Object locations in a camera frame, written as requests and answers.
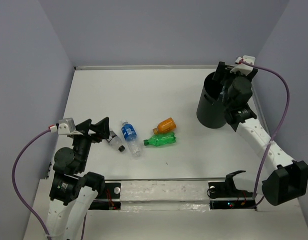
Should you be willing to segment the clear bottle black cap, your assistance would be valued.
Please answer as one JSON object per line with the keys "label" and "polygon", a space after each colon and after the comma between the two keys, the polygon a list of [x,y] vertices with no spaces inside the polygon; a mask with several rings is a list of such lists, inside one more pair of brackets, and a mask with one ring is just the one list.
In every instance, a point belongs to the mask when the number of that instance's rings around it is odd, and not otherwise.
{"label": "clear bottle black cap", "polygon": [[114,131],[109,132],[109,138],[106,141],[113,149],[121,153],[125,151],[121,138]]}

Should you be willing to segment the clear bottle green white label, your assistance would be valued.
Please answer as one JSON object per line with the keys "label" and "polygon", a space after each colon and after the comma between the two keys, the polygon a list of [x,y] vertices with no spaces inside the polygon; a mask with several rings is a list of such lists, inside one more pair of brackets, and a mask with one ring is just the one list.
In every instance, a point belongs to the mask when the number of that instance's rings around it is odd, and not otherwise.
{"label": "clear bottle green white label", "polygon": [[221,92],[219,93],[218,101],[225,103],[227,101],[227,98],[228,98],[228,87],[223,86]]}

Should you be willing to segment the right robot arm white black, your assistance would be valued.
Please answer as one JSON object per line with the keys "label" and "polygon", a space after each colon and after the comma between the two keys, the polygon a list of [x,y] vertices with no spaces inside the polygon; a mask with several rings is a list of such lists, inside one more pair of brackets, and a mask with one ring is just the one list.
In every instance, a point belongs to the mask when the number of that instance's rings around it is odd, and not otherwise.
{"label": "right robot arm white black", "polygon": [[306,194],[308,165],[296,161],[274,141],[276,133],[268,134],[248,101],[253,95],[252,79],[260,69],[250,56],[236,59],[235,66],[219,62],[213,80],[222,88],[216,96],[224,106],[224,118],[260,158],[256,174],[238,170],[226,175],[224,191],[229,196],[250,192],[261,195],[278,206]]}

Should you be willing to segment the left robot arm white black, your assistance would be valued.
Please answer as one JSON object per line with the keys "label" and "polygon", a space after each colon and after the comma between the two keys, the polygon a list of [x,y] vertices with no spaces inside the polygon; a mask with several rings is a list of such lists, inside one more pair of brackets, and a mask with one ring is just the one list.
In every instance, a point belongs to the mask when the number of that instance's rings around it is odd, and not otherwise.
{"label": "left robot arm white black", "polygon": [[64,118],[51,131],[72,138],[73,142],[54,155],[47,236],[53,240],[73,240],[91,203],[104,193],[105,177],[84,171],[91,145],[109,138],[109,118],[96,124],[87,119],[77,125],[73,118]]}

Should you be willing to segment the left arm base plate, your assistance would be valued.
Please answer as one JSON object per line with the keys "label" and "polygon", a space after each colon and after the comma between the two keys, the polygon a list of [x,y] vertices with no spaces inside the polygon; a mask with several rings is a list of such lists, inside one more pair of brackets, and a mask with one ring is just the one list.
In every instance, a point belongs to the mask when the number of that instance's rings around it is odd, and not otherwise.
{"label": "left arm base plate", "polygon": [[121,209],[121,183],[106,182],[104,191],[92,202],[89,210],[115,211]]}

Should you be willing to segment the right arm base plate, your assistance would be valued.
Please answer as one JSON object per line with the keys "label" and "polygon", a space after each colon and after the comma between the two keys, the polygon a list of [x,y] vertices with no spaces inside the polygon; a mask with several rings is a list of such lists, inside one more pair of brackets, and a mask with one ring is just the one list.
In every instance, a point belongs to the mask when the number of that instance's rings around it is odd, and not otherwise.
{"label": "right arm base plate", "polygon": [[245,190],[229,189],[224,181],[208,183],[207,197],[210,210],[256,209],[252,193]]}

